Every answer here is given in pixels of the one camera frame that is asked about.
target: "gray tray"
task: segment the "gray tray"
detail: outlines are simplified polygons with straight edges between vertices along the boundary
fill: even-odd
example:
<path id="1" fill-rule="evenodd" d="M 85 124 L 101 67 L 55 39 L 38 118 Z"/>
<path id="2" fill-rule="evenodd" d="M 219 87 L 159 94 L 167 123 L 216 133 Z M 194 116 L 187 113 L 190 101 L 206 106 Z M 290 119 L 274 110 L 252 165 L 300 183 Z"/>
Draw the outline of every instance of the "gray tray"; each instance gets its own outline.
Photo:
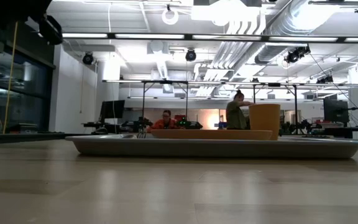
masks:
<path id="1" fill-rule="evenodd" d="M 358 141 L 279 138 L 278 141 L 137 139 L 132 135 L 73 136 L 82 154 L 99 156 L 285 157 L 348 159 Z"/>

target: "computer monitor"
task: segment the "computer monitor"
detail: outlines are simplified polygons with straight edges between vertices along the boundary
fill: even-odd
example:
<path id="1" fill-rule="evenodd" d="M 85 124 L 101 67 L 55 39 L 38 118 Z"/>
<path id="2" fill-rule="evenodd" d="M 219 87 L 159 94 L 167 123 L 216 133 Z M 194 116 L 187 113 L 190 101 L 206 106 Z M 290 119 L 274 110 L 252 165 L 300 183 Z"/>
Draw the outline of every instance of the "computer monitor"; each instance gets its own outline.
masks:
<path id="1" fill-rule="evenodd" d="M 100 122 L 104 123 L 106 118 L 122 118 L 124 105 L 125 100 L 104 101 L 100 110 Z"/>
<path id="2" fill-rule="evenodd" d="M 349 111 L 346 101 L 324 99 L 324 120 L 331 122 L 349 122 Z"/>

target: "woman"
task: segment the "woman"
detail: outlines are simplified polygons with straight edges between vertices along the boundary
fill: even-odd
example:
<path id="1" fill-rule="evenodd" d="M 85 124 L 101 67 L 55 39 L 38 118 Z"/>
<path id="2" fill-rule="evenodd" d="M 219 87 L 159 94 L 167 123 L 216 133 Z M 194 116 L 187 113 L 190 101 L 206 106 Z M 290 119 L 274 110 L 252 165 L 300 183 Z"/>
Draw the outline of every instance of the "woman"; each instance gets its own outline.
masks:
<path id="1" fill-rule="evenodd" d="M 153 126 L 147 129 L 147 132 L 150 132 L 152 129 L 179 129 L 177 126 L 177 121 L 171 119 L 171 111 L 165 110 L 162 113 L 162 119 L 156 121 Z"/>
<path id="2" fill-rule="evenodd" d="M 226 121 L 228 129 L 245 130 L 247 127 L 246 117 L 243 115 L 241 106 L 250 106 L 253 103 L 244 101 L 244 94 L 237 90 L 234 100 L 227 104 Z"/>

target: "orange shirt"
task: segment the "orange shirt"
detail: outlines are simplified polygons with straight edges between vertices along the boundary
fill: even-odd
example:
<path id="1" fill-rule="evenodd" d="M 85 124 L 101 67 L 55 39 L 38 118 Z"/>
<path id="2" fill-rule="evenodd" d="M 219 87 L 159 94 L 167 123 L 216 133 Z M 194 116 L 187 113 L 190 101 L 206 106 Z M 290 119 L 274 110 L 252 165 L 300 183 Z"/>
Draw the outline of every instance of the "orange shirt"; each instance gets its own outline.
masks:
<path id="1" fill-rule="evenodd" d="M 175 121 L 174 119 L 171 119 L 169 121 L 168 127 L 167 129 L 179 129 L 179 127 L 176 125 L 177 121 Z M 149 133 L 151 129 L 164 129 L 164 120 L 160 119 L 158 121 L 156 121 L 153 126 L 147 128 L 147 132 Z"/>

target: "equipment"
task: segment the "equipment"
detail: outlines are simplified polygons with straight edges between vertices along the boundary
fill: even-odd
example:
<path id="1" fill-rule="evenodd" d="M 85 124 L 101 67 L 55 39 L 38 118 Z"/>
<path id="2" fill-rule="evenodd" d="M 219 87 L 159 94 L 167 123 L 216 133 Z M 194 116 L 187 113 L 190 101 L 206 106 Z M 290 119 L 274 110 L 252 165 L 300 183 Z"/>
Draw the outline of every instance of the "equipment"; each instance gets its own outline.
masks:
<path id="1" fill-rule="evenodd" d="M 196 60 L 196 52 L 194 51 L 194 49 L 188 49 L 187 53 L 186 53 L 186 61 L 188 62 L 192 62 L 194 60 Z"/>
<path id="2" fill-rule="evenodd" d="M 284 58 L 284 61 L 286 61 L 286 63 L 295 63 L 305 55 L 310 54 L 310 52 L 309 45 L 306 47 L 297 47 L 295 50 L 290 50 L 288 52 L 288 55 Z"/>
<path id="3" fill-rule="evenodd" d="M 104 124 L 106 118 L 122 118 L 125 100 L 104 101 L 100 110 L 100 123 Z"/>
<path id="4" fill-rule="evenodd" d="M 185 117 L 177 121 L 176 125 L 178 127 L 183 127 L 185 129 L 201 129 L 203 126 L 198 121 L 187 121 Z"/>
<path id="5" fill-rule="evenodd" d="M 324 99 L 324 119 L 331 122 L 349 122 L 347 102 L 339 100 Z"/>
<path id="6" fill-rule="evenodd" d="M 52 0 L 0 0 L 0 29 L 10 22 L 27 21 L 31 17 L 39 24 L 39 34 L 45 38 L 50 45 L 58 45 L 63 42 L 62 27 L 52 17 L 47 15 L 47 8 Z"/>
<path id="7" fill-rule="evenodd" d="M 82 62 L 85 65 L 92 65 L 94 62 L 94 58 L 93 58 L 93 53 L 92 52 L 86 52 L 85 56 L 82 58 Z"/>

